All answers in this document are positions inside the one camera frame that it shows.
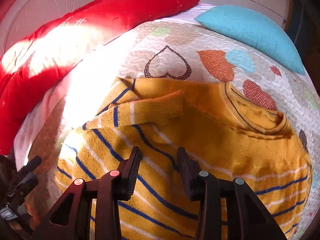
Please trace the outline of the red plush pillow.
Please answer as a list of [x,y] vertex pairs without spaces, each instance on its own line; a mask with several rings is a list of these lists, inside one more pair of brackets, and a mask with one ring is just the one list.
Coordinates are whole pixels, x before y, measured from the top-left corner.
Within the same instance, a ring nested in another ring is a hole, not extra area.
[[186,11],[200,0],[95,0],[50,21],[1,57],[1,155],[25,117],[82,58],[141,23]]

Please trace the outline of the patchwork heart quilt bedspread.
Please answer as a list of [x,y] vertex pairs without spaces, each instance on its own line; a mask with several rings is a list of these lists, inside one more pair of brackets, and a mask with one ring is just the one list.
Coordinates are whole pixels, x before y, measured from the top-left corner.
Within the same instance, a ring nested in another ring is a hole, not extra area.
[[36,226],[64,190],[55,180],[67,136],[98,113],[115,79],[230,83],[260,107],[283,113],[311,161],[310,191],[296,229],[301,239],[319,210],[319,96],[305,77],[257,49],[195,21],[197,6],[177,18],[143,23],[88,54],[27,116],[15,139],[22,157],[42,157],[39,184],[26,198]]

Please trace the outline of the round white headboard panel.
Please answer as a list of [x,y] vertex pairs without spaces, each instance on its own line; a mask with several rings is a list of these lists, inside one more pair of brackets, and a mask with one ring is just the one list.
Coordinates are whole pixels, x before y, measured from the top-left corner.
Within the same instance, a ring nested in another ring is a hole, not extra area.
[[93,0],[16,0],[1,22],[1,54],[41,25]]

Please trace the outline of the yellow striped knit sweater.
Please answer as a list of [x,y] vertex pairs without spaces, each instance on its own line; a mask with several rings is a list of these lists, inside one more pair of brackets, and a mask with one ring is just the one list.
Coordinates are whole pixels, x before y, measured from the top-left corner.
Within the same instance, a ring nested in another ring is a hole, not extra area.
[[286,237],[310,191],[311,161],[287,119],[246,99],[230,83],[115,79],[99,113],[65,139],[55,180],[94,180],[140,148],[135,192],[120,202],[127,239],[191,239],[199,206],[183,191],[176,152],[185,148],[220,179],[240,177]]

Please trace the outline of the dark wooden door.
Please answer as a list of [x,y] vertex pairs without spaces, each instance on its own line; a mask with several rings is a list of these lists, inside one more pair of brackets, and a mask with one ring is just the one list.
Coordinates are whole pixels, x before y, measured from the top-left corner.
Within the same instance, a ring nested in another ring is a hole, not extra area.
[[301,0],[289,0],[285,31],[295,44],[306,72],[319,92],[319,23],[311,7]]

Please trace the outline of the turquoise knit cushion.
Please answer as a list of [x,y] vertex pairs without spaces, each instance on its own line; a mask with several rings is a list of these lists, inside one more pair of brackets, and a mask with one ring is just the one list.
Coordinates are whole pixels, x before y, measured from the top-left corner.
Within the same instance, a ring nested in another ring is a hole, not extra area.
[[202,26],[259,50],[288,70],[305,75],[291,38],[273,20],[236,5],[219,5],[195,17]]

